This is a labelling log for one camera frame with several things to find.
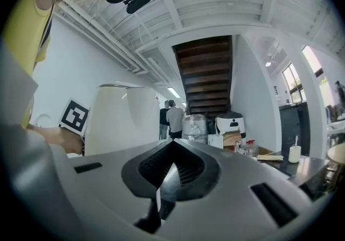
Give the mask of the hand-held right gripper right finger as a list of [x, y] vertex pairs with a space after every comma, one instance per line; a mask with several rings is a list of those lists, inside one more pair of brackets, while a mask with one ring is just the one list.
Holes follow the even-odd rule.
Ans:
[[150, 241], [291, 240], [312, 208], [295, 184], [263, 164], [236, 153], [186, 140], [156, 141], [154, 151], [186, 149], [204, 171], [184, 190], [210, 187], [201, 198], [178, 200]]

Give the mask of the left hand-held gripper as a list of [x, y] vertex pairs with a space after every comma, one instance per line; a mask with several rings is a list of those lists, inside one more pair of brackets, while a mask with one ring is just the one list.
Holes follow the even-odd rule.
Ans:
[[60, 116], [59, 127], [84, 136], [89, 109], [76, 99], [70, 98]]

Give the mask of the cream white electric kettle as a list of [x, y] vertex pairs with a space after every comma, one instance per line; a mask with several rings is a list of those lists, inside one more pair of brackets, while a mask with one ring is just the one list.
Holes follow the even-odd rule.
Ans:
[[85, 155], [158, 141], [160, 102], [155, 90], [125, 82], [96, 89], [85, 129]]

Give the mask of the clear glass mug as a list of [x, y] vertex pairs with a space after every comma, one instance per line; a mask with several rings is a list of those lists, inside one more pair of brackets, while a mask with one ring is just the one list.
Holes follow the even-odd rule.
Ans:
[[245, 144], [243, 144], [242, 140], [236, 141], [235, 152], [238, 154], [247, 155], [247, 150], [246, 150]]

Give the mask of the glass jar red lid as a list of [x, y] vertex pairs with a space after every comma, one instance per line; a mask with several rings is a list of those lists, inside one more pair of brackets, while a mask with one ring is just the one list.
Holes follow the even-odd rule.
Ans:
[[247, 145], [247, 155], [249, 157], [257, 157], [257, 155], [259, 154], [259, 148], [255, 144], [255, 140], [247, 141], [246, 145]]

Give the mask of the white box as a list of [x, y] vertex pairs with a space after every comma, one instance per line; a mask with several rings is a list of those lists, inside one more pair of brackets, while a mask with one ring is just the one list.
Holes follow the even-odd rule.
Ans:
[[217, 134], [209, 134], [208, 135], [208, 145], [223, 149], [224, 144], [223, 144], [223, 136], [222, 135], [217, 135]]

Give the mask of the brown cardboard box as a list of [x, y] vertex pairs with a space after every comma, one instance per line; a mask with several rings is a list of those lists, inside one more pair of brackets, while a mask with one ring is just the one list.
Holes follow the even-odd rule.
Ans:
[[240, 131], [227, 132], [223, 134], [223, 149], [228, 151], [235, 151], [236, 142], [242, 140]]

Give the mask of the flat open cardboard box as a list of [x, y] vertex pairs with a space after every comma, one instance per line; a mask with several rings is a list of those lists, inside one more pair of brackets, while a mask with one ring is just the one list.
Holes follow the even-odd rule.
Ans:
[[258, 147], [258, 154], [259, 155], [281, 155], [281, 151], [274, 152], [264, 147]]

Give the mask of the white and black robot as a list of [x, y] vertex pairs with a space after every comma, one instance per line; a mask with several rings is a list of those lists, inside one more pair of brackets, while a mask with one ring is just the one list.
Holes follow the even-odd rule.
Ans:
[[216, 117], [217, 135], [237, 131], [240, 132], [242, 140], [246, 140], [244, 118], [240, 113], [228, 112], [225, 114], [220, 114]]

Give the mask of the plastic-wrapped robot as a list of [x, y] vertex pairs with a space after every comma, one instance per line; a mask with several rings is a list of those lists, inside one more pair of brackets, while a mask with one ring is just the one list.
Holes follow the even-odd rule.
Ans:
[[201, 114], [186, 115], [182, 122], [182, 139], [208, 143], [208, 127], [205, 116]]

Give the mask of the white cup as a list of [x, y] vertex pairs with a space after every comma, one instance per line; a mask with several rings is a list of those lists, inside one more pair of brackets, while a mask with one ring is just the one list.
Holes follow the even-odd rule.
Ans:
[[288, 161], [289, 163], [298, 163], [301, 156], [301, 147], [300, 146], [291, 146], [289, 148]]

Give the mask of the yellow shirt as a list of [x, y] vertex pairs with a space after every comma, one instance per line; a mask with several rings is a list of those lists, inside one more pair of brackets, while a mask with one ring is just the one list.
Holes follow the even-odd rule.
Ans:
[[2, 38], [18, 65], [24, 71], [24, 79], [19, 80], [16, 101], [24, 107], [20, 111], [20, 122], [26, 128], [30, 121], [32, 96], [27, 97], [27, 85], [32, 80], [37, 63], [46, 58], [49, 46], [53, 7], [41, 10], [35, 0], [18, 0], [11, 10], [2, 31]]

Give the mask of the round wooden table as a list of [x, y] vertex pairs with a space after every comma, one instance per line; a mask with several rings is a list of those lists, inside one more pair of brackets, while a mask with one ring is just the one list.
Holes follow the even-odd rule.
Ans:
[[329, 190], [334, 190], [345, 178], [345, 142], [331, 147], [327, 156], [331, 163], [336, 164], [329, 184]]

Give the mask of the dark wooden staircase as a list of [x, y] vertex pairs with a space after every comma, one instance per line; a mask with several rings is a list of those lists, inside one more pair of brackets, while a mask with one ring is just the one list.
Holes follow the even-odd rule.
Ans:
[[192, 40], [173, 46], [188, 114], [210, 120], [231, 111], [233, 47], [231, 36]]

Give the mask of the window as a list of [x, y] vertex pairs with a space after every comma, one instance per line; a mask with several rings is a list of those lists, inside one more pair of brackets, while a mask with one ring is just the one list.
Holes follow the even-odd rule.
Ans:
[[293, 104], [306, 101], [306, 95], [302, 87], [300, 77], [292, 63], [282, 72]]

